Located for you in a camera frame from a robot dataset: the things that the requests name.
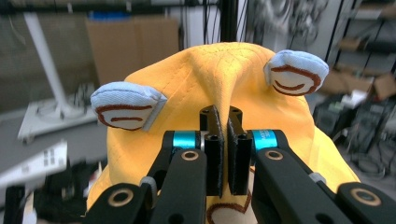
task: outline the white stand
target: white stand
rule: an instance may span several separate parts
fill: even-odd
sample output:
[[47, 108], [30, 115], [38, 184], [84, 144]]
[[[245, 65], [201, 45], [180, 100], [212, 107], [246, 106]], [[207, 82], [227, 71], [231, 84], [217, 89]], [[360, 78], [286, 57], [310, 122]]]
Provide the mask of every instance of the white stand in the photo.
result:
[[68, 103], [37, 15], [35, 13], [25, 13], [24, 18], [55, 100], [29, 104], [18, 138], [30, 142], [39, 134], [58, 131], [96, 120], [96, 116], [90, 106], [89, 108], [74, 107]]

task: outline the metal pole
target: metal pole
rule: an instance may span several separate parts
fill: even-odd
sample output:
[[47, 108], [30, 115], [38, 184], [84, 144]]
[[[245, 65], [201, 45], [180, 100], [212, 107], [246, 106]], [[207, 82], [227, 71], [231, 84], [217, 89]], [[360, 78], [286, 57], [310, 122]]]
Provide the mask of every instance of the metal pole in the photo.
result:
[[222, 0], [219, 5], [220, 16], [220, 41], [236, 41], [236, 26], [238, 21], [238, 0]]

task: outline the red embroidered smile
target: red embroidered smile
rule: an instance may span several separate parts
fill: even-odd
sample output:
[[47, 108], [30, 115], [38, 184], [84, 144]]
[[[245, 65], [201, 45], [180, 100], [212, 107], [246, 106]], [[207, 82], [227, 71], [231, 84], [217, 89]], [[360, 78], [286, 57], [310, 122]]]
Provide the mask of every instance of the red embroidered smile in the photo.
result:
[[297, 90], [302, 89], [303, 86], [305, 86], [305, 84], [300, 84], [300, 85], [297, 85], [297, 86], [294, 86], [294, 87], [288, 87], [288, 86], [284, 86], [284, 85], [280, 84], [280, 83], [277, 82], [277, 81], [275, 81], [275, 83], [276, 83], [276, 85], [277, 85], [279, 88], [281, 88], [281, 89], [283, 89], [283, 90], [286, 90], [286, 91], [297, 91]]

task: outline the blue plush ear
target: blue plush ear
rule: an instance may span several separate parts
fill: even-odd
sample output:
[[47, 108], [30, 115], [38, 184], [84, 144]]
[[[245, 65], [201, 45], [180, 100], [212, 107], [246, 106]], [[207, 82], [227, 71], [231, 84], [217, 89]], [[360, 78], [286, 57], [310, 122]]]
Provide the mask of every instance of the blue plush ear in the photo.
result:
[[268, 85], [286, 95], [305, 95], [319, 89], [329, 66], [319, 57], [302, 51], [282, 50], [264, 66]]
[[112, 82], [91, 96], [98, 119], [113, 128], [148, 131], [166, 103], [159, 91], [130, 82]]

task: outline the light blue fabric piece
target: light blue fabric piece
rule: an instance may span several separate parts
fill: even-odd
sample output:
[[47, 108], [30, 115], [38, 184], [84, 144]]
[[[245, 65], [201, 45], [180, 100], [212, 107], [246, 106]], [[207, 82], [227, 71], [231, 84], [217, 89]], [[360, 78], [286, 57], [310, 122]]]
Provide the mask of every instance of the light blue fabric piece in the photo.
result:
[[[323, 62], [318, 56], [303, 51], [285, 49], [274, 55], [274, 57], [264, 66], [265, 78], [268, 84], [272, 83], [271, 69], [284, 65], [290, 65], [298, 69], [317, 74], [321, 80], [317, 89], [321, 87], [323, 80], [329, 74], [329, 65]], [[289, 78], [295, 77], [292, 72], [285, 76], [289, 76]]]
[[141, 86], [130, 82], [111, 82], [96, 90], [91, 96], [93, 111], [98, 107], [111, 105], [133, 105], [153, 107], [143, 125], [148, 131], [165, 105], [167, 98], [150, 86]]

